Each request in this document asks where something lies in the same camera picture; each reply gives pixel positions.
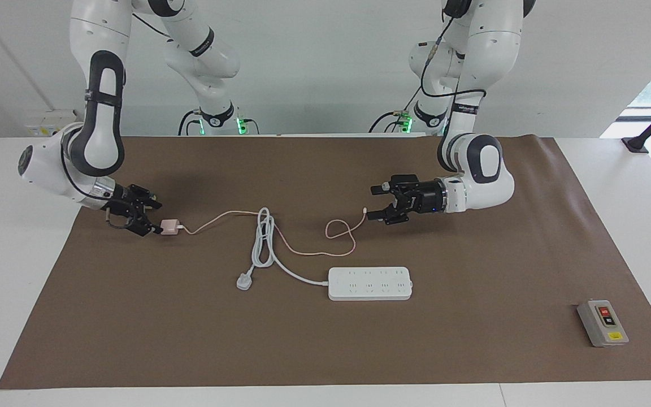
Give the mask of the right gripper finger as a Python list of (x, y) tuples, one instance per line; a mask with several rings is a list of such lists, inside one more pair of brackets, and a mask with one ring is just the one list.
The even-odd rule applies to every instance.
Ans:
[(130, 198), (130, 206), (137, 211), (158, 210), (162, 207), (154, 193), (136, 184), (130, 185)]
[(163, 232), (162, 227), (152, 224), (145, 215), (130, 214), (125, 216), (125, 219), (125, 224), (121, 228), (139, 236), (145, 236), (150, 233), (160, 235)]

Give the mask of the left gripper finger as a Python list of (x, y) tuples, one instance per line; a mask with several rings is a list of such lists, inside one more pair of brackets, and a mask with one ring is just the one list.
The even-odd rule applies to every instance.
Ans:
[(396, 174), (390, 177), (390, 180), (380, 185), (373, 185), (370, 188), (370, 193), (373, 196), (398, 193), (405, 193), (412, 190), (419, 185), (418, 176), (414, 174)]
[(393, 206), (389, 205), (383, 210), (366, 211), (367, 220), (383, 222), (386, 225), (400, 224), (409, 221), (408, 213), (413, 208), (408, 206)]

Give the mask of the white power strip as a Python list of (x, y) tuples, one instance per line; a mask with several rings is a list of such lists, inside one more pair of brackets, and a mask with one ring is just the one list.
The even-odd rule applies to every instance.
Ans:
[(328, 271), (331, 301), (406, 301), (413, 281), (404, 266), (333, 267)]

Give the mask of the brown table mat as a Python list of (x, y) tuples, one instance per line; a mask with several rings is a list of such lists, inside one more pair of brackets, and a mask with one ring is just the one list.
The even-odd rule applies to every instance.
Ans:
[[(278, 257), (310, 280), (404, 266), (406, 301), (336, 302), (276, 266), (248, 291), (253, 216), (139, 237), (83, 209), (0, 389), (651, 380), (651, 306), (552, 139), (504, 137), (513, 198), (366, 222), (348, 257)], [(608, 300), (628, 344), (594, 347), (577, 314)]]

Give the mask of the white wall socket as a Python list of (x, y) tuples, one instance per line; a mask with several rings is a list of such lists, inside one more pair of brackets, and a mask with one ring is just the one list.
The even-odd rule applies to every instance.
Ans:
[(29, 112), (25, 118), (25, 127), (31, 137), (51, 137), (62, 127), (77, 121), (74, 109), (54, 109), (51, 111)]

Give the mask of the grey on-off switch box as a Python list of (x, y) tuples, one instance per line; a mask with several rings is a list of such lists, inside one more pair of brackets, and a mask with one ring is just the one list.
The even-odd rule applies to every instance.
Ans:
[(610, 301), (584, 301), (577, 305), (576, 311), (594, 347), (607, 348), (630, 342)]

